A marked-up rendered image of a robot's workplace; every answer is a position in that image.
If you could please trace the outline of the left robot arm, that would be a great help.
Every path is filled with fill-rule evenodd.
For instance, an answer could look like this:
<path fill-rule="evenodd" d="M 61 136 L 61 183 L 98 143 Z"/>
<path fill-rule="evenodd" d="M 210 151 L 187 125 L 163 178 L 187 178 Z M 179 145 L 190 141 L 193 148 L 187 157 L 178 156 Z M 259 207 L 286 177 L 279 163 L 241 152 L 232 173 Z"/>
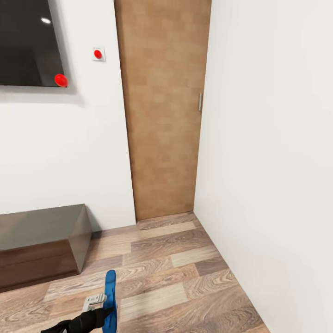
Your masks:
<path fill-rule="evenodd" d="M 101 328 L 105 325 L 105 319 L 112 313 L 111 308 L 95 308 L 95 304 L 103 303 L 107 300 L 107 295 L 96 294 L 88 296 L 85 300 L 82 314 L 73 320 L 61 321 L 52 324 L 40 333 L 90 333 L 93 329 Z"/>

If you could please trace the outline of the sandal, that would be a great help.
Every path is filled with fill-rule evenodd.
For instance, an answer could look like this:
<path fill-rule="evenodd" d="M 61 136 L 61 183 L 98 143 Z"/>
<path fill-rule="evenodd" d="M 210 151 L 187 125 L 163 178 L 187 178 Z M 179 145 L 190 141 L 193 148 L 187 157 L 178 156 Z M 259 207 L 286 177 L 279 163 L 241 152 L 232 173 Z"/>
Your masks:
<path fill-rule="evenodd" d="M 114 310 L 105 319 L 105 325 L 102 326 L 103 333 L 117 332 L 117 306 L 115 299 L 115 286 L 116 272 L 115 270 L 110 270 L 107 272 L 105 278 L 105 295 L 107 295 L 107 300 L 102 303 L 102 307 L 105 309 L 114 307 Z"/>

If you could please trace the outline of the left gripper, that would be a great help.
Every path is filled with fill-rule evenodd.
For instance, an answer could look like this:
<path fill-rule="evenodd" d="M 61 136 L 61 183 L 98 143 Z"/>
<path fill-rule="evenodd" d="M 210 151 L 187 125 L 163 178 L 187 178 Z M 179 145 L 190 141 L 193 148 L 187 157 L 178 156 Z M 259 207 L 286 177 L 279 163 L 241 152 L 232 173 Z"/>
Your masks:
<path fill-rule="evenodd" d="M 77 316 L 81 322 L 81 333 L 90 333 L 93 329 L 101 328 L 105 325 L 105 319 L 112 313 L 114 307 L 111 308 L 95 308 L 93 311 L 82 312 Z"/>

